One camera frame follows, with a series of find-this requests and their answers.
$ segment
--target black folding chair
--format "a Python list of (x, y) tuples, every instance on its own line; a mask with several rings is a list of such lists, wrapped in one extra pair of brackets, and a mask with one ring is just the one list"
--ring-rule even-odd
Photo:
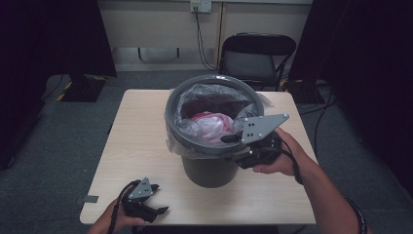
[[(277, 91), (285, 64), (295, 52), (296, 43), (284, 35), (239, 33), (222, 45), (219, 74), (229, 75), (251, 87), (275, 87)], [(274, 57), (282, 57), (275, 65)]]

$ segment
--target person's right arm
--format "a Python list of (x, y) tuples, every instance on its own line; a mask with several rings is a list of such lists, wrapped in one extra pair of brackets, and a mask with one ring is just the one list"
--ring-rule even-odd
[[(327, 174), (306, 154), (290, 134), (280, 128), (277, 128), (276, 132), (288, 144), (292, 155), (297, 160), (303, 185), (310, 199), (320, 232), (358, 234), (359, 225), (355, 211)], [(284, 143), (282, 148), (288, 151)], [(283, 154), (274, 164), (257, 165), (253, 170), (263, 174), (281, 172), (293, 176), (292, 161)]]

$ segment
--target hand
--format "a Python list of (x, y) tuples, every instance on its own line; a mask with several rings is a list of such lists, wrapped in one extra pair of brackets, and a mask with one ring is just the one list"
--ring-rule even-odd
[[(292, 137), (289, 133), (286, 133), (281, 128), (276, 128), (275, 131), (280, 136), (280, 138), (288, 144), (289, 148), (291, 149), (292, 155), (298, 162), (298, 165), (300, 165), (300, 162), (302, 162), (303, 160), (307, 158), (310, 159), (294, 137)], [(289, 149), (284, 142), (282, 143), (282, 149), (289, 152)], [(287, 176), (294, 176), (292, 161), (284, 154), (280, 155), (280, 157), (272, 165), (256, 165), (252, 168), (252, 170), (256, 173), (262, 174), (273, 174), (280, 172)]]
[[(110, 222), (112, 219), (113, 208), (116, 205), (116, 200), (109, 204), (104, 213), (100, 218), (94, 223), (94, 225), (89, 230), (89, 234), (106, 234), (109, 230)], [(114, 233), (120, 231), (125, 227), (132, 227), (137, 225), (143, 225), (145, 220), (140, 217), (130, 217), (125, 214), (122, 204), (119, 205), (118, 216), (116, 218), (116, 224)]]

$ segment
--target pink plastic bag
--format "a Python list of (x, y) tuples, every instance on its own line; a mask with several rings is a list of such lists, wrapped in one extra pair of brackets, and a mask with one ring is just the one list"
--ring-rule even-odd
[(233, 133), (234, 120), (221, 113), (204, 112), (191, 118), (200, 128), (198, 139), (207, 144), (222, 144), (221, 138)]

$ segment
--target silver bracket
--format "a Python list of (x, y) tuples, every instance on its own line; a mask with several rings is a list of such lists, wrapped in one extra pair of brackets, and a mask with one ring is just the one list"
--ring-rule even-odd
[(149, 182), (149, 179), (145, 177), (140, 182), (140, 184), (138, 184), (137, 187), (133, 190), (129, 198), (136, 199), (136, 198), (150, 197), (153, 193), (154, 192), (152, 191), (151, 183)]
[(287, 113), (245, 118), (242, 144), (250, 144), (263, 139), (288, 118)]

